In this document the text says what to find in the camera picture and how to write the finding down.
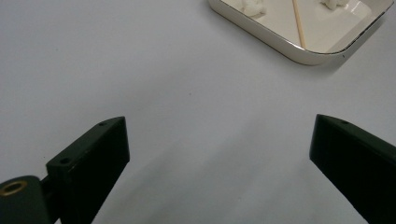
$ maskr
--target white table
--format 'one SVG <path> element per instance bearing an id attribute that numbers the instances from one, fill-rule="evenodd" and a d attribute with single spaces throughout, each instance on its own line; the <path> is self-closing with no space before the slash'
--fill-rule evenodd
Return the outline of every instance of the white table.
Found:
<path id="1" fill-rule="evenodd" d="M 0 182 L 125 116 L 93 223 L 365 223 L 308 159 L 316 114 L 396 145 L 396 10 L 352 56 L 294 63 L 206 0 L 0 2 Z"/>

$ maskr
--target mounting hole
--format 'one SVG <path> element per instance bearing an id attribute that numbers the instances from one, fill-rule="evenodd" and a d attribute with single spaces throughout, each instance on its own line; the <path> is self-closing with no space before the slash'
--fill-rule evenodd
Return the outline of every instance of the mounting hole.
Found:
<path id="1" fill-rule="evenodd" d="M 70 158 L 63 158 L 63 159 L 61 159 L 61 164 L 67 164 L 70 161 L 71 161 Z"/>
<path id="2" fill-rule="evenodd" d="M 0 189 L 0 196 L 9 196 L 14 193 L 18 193 L 24 188 L 26 188 L 27 182 L 24 180 L 14 181 L 2 187 Z"/>

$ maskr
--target cotton swab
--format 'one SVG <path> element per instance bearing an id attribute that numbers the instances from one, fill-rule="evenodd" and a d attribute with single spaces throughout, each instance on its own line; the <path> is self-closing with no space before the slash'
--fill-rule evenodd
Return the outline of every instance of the cotton swab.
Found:
<path id="1" fill-rule="evenodd" d="M 300 37 L 300 45 L 303 49 L 305 49 L 305 39 L 304 39 L 303 27 L 301 25 L 301 20 L 300 20 L 300 13 L 298 11 L 297 0 L 292 0 L 292 1 L 294 7 L 294 15 L 296 17 L 296 22 L 297 22 L 298 36 Z"/>

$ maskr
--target white tray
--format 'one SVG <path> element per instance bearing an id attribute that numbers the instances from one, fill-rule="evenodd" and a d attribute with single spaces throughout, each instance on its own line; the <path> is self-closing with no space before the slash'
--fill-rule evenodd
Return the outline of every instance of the white tray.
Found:
<path id="1" fill-rule="evenodd" d="M 350 0 L 329 10 L 320 0 L 297 0 L 304 32 L 300 47 L 292 0 L 264 0 L 266 14 L 248 17 L 235 0 L 208 0 L 226 19 L 259 38 L 297 63 L 320 64 L 341 56 L 393 5 L 393 0 Z"/>

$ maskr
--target black plastic bracket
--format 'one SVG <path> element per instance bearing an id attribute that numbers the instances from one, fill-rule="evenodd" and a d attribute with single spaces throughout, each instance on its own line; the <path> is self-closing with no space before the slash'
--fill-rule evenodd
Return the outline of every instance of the black plastic bracket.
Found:
<path id="1" fill-rule="evenodd" d="M 310 159 L 369 223 L 396 223 L 396 147 L 317 115 Z"/>
<path id="2" fill-rule="evenodd" d="M 129 162 L 125 118 L 98 123 L 47 163 L 0 185 L 1 224 L 89 224 Z"/>

